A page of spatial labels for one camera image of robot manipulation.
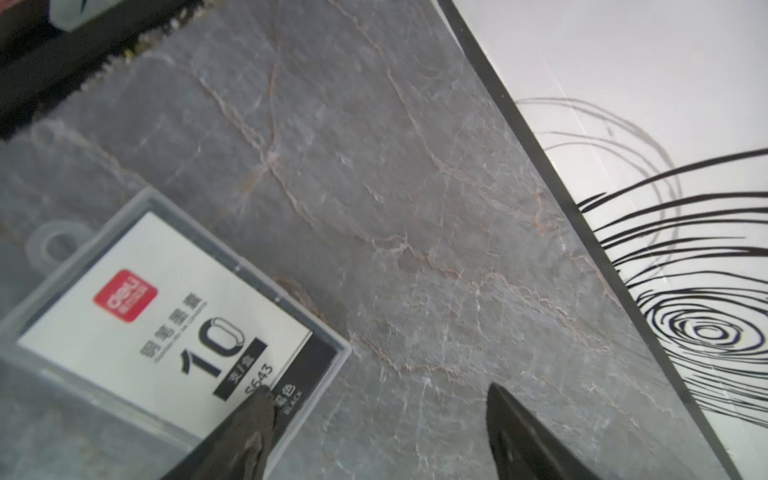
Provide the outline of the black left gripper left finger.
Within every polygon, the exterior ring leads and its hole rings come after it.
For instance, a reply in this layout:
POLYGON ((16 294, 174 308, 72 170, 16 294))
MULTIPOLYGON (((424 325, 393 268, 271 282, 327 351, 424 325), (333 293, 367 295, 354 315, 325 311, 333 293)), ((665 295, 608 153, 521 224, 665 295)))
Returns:
POLYGON ((262 479, 275 428, 274 395, 261 386, 162 480, 262 479))

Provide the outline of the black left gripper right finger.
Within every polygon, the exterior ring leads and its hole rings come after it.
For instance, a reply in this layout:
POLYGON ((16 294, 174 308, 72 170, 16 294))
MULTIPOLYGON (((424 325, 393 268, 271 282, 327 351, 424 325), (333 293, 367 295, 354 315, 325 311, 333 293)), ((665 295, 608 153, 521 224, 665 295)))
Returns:
POLYGON ((498 477, 598 480, 598 476, 498 383, 489 386, 486 428, 498 477))

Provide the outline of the clear lead refill box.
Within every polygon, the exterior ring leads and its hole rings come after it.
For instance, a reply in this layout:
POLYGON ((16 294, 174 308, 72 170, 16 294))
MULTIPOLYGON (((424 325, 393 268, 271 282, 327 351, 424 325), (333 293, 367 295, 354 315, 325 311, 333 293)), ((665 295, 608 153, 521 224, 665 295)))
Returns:
POLYGON ((266 387, 273 469, 351 351, 151 188, 97 233, 44 224, 28 253, 47 276, 2 321, 3 359, 185 449, 266 387))

